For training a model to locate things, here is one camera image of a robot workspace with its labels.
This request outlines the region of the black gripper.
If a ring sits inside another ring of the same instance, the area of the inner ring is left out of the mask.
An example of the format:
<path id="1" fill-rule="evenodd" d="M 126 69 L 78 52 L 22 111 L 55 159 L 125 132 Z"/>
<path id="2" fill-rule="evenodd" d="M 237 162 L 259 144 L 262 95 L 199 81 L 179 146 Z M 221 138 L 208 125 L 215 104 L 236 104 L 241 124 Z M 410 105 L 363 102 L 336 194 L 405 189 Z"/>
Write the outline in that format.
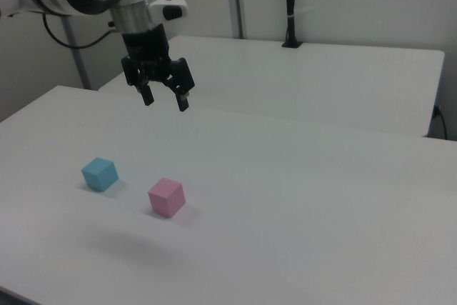
<path id="1" fill-rule="evenodd" d="M 195 82 L 185 58 L 171 61 L 164 25 L 121 36 L 128 52 L 121 60 L 126 82 L 136 88 L 144 104 L 149 106 L 154 102 L 149 80 L 165 80 L 164 84 L 175 94 L 179 111 L 187 110 L 187 98 Z"/>

